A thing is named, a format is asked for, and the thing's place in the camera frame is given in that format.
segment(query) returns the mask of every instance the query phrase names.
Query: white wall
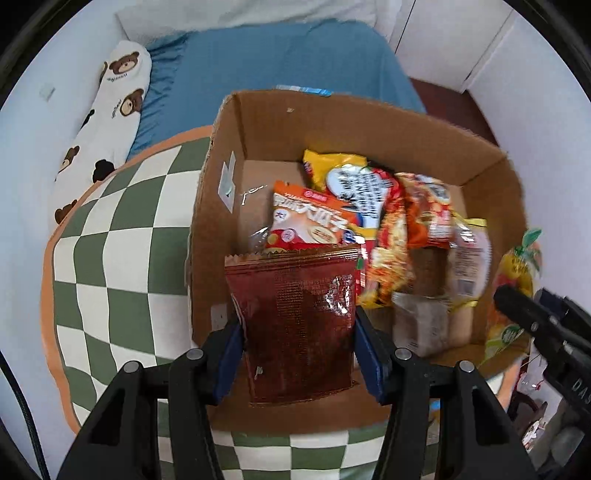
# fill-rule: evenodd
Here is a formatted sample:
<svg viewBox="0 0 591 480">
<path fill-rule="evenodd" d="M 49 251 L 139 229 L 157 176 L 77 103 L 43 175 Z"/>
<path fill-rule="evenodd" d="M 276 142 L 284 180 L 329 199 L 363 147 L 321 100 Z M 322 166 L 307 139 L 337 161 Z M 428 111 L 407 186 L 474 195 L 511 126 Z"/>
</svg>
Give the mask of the white wall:
<svg viewBox="0 0 591 480">
<path fill-rule="evenodd" d="M 591 311 L 591 103 L 552 46 L 516 16 L 470 93 L 540 226 L 543 285 Z"/>
<path fill-rule="evenodd" d="M 96 94 L 102 62 L 126 38 L 113 12 L 133 3 L 94 0 L 84 7 L 44 46 L 0 110 L 0 349 L 33 412 L 53 476 L 74 436 L 41 346 L 47 200 L 64 152 Z M 56 88 L 49 102 L 39 95 L 45 84 Z M 20 409 L 3 377 L 0 417 L 37 469 Z"/>
</svg>

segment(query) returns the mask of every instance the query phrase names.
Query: blue gripper pad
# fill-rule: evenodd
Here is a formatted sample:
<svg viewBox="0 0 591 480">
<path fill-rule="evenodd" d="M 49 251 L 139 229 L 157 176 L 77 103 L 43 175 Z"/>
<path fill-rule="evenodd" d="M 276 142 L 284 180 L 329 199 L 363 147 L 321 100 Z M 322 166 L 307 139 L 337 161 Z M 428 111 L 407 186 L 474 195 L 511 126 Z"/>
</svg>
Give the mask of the blue gripper pad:
<svg viewBox="0 0 591 480">
<path fill-rule="evenodd" d="M 357 307 L 355 316 L 355 356 L 365 387 L 382 404 L 385 400 L 384 382 L 392 372 L 392 361 L 381 343 L 379 333 L 361 307 Z"/>
</svg>

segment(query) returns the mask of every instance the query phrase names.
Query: black cable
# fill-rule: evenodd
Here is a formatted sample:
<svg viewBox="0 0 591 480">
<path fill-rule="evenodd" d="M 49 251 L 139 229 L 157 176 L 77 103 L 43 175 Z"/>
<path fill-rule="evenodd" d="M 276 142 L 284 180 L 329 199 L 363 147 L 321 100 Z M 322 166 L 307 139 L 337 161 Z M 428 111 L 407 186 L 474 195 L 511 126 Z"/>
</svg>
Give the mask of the black cable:
<svg viewBox="0 0 591 480">
<path fill-rule="evenodd" d="M 39 435 L 37 434 L 37 429 L 33 422 L 33 415 L 31 415 L 31 410 L 29 409 L 25 396 L 22 394 L 21 387 L 19 387 L 17 379 L 14 378 L 14 374 L 12 373 L 12 370 L 10 370 L 2 352 L 0 352 L 0 369 L 6 377 L 6 380 L 8 380 L 8 384 L 12 388 L 14 396 L 17 398 L 18 405 L 21 407 L 22 416 L 25 418 L 29 437 L 31 438 L 31 444 L 33 445 L 33 451 L 35 452 L 35 458 L 37 459 L 37 465 L 41 472 L 41 478 L 43 478 L 43 480 L 51 480 L 49 471 L 47 470 L 47 464 L 45 463 L 45 457 L 43 456 Z"/>
</svg>

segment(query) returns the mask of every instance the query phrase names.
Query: cardboard box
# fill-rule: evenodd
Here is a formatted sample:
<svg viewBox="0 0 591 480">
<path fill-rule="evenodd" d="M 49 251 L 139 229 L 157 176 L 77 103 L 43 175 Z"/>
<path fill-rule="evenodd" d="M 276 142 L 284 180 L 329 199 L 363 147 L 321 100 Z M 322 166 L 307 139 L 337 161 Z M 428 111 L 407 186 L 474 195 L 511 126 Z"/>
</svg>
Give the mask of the cardboard box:
<svg viewBox="0 0 591 480">
<path fill-rule="evenodd" d="M 188 278 L 197 344 L 235 315 L 224 257 L 247 252 L 250 235 L 269 225 L 275 180 L 306 184 L 301 162 L 306 148 L 365 155 L 395 171 L 422 173 L 451 185 L 460 212 L 488 221 L 493 272 L 501 256 L 521 242 L 526 229 L 521 185 L 506 155 L 482 138 L 426 115 L 345 95 L 235 93 L 226 98 L 214 124 L 194 207 Z M 245 197 L 245 192 L 252 193 Z M 428 261 L 429 255 L 423 257 Z M 489 285 L 473 318 L 467 315 L 452 333 L 457 344 L 462 338 L 469 344 L 436 356 L 434 362 L 481 361 L 491 298 Z M 391 312 L 381 310 L 376 320 L 383 323 Z M 484 364 L 483 375 L 509 367 L 527 339 L 520 341 Z M 211 409 L 212 426 L 287 434 L 344 430 L 385 420 L 389 407 L 377 405 L 358 371 L 354 379 L 358 384 L 353 388 L 320 400 L 251 407 L 242 368 L 228 398 Z"/>
</svg>

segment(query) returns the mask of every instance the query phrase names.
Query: bolt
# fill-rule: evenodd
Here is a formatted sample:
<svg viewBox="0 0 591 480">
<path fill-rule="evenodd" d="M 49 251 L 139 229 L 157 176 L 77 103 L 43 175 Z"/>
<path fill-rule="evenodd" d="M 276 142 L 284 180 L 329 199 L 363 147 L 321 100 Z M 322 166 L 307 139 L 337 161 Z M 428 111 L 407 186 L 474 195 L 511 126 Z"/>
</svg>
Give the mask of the bolt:
<svg viewBox="0 0 591 480">
<path fill-rule="evenodd" d="M 468 360 L 462 360 L 460 362 L 460 369 L 469 374 L 474 371 L 474 364 Z"/>
<path fill-rule="evenodd" d="M 187 358 L 189 360 L 199 360 L 203 355 L 203 350 L 201 350 L 200 348 L 191 348 L 187 352 Z"/>
<path fill-rule="evenodd" d="M 139 370 L 139 362 L 136 362 L 135 360 L 132 360 L 131 362 L 127 362 L 123 366 L 123 371 L 126 374 L 132 374 L 133 372 L 137 372 L 138 370 Z"/>
<path fill-rule="evenodd" d="M 413 354 L 408 348 L 397 348 L 394 355 L 396 355 L 398 360 L 408 360 Z"/>
</svg>

